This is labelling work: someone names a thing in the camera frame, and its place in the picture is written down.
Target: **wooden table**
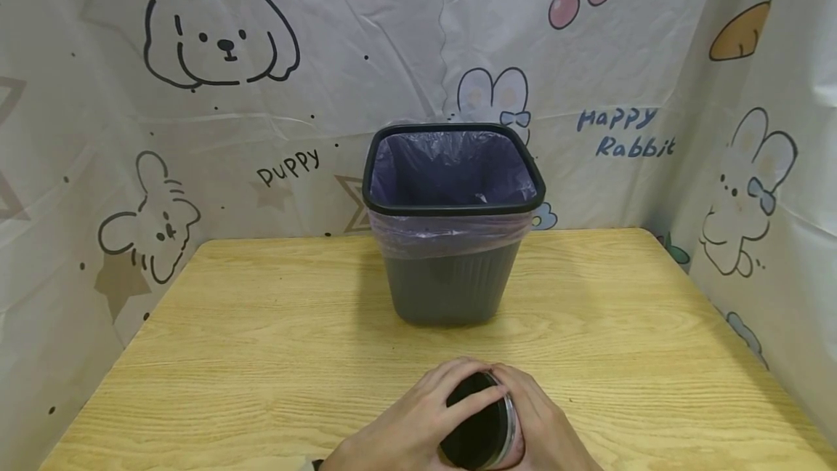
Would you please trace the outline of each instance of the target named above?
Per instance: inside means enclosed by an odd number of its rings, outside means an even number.
[[[458,355],[532,373],[606,471],[837,470],[643,230],[531,233],[467,329],[403,323],[367,236],[211,241],[43,469],[297,470]]]

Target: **trash can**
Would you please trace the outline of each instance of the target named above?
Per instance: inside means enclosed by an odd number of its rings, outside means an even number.
[[[545,194],[532,156],[505,126],[378,131],[363,200],[396,313],[424,326],[488,321]]]

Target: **black rim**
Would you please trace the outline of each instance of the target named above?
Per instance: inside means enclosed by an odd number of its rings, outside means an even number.
[[[521,204],[480,204],[472,206],[385,206],[371,200],[371,174],[375,169],[375,157],[378,155],[378,147],[381,141],[389,136],[402,133],[430,133],[433,131],[490,131],[501,134],[511,140],[514,148],[518,151],[527,172],[535,185],[535,196],[532,200]],[[441,124],[401,124],[387,126],[375,133],[367,161],[363,170],[363,202],[376,213],[389,214],[392,217],[477,217],[485,214],[514,214],[534,211],[543,204],[546,196],[546,185],[543,183],[541,173],[535,165],[535,161],[523,141],[513,129],[506,128],[500,124],[489,123],[441,123]]]

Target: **cartoon dog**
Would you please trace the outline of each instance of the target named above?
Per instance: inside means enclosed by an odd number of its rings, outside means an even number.
[[[776,210],[776,189],[796,161],[797,148],[782,131],[767,134],[767,112],[750,109],[721,161],[715,194],[699,239],[722,275],[753,274],[745,243],[764,238]]]
[[[459,116],[467,122],[494,122],[509,126],[523,144],[529,144],[532,113],[525,110],[529,84],[519,68],[507,68],[491,80],[483,68],[467,71],[459,80],[456,104]]]
[[[150,0],[143,56],[156,78],[181,89],[235,86],[287,80],[299,44],[271,0]]]
[[[169,178],[169,168],[153,151],[137,156],[137,177],[145,196],[135,212],[118,212],[99,226],[99,246],[109,255],[131,252],[134,266],[152,273],[156,283],[169,282],[189,244],[189,228],[201,213],[185,198],[182,184]]]

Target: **finger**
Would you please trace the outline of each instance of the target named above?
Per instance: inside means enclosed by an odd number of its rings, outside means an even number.
[[[473,373],[489,371],[490,369],[491,366],[485,364],[485,362],[462,362],[461,364],[451,367],[450,370],[445,373],[445,376],[442,377],[442,381],[436,386],[436,391],[447,398],[464,379],[470,377]]]
[[[456,404],[448,407],[444,415],[445,421],[443,424],[445,425],[445,433],[443,433],[444,436],[442,438],[447,437],[453,429],[456,429],[459,424],[468,418],[478,414],[478,412],[494,404],[497,400],[502,400],[503,396],[508,392],[509,390],[505,385],[491,385],[491,387],[486,387],[479,393],[468,395]]]
[[[467,356],[461,356],[451,361],[442,362],[439,366],[436,366],[433,370],[428,371],[428,373],[422,377],[423,382],[421,382],[421,384],[423,387],[436,388],[442,381],[442,378],[447,375],[448,371],[450,371],[453,367],[457,367],[471,360],[472,359]]]
[[[522,371],[505,364],[497,364],[491,372],[499,379],[501,384],[509,388],[511,401],[514,404],[514,409],[517,410],[517,416],[521,419],[522,425],[530,424],[540,417],[538,407],[535,407],[533,401],[532,390],[525,381]]]

